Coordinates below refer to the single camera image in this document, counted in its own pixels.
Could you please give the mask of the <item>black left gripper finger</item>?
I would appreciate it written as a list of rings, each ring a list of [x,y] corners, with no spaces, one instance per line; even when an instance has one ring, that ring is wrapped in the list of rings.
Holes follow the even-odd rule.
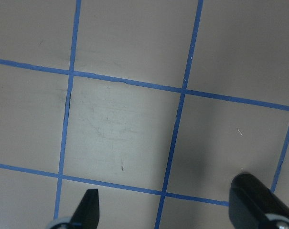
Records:
[[[99,224],[99,193],[98,189],[88,189],[69,223],[69,229],[97,229]]]

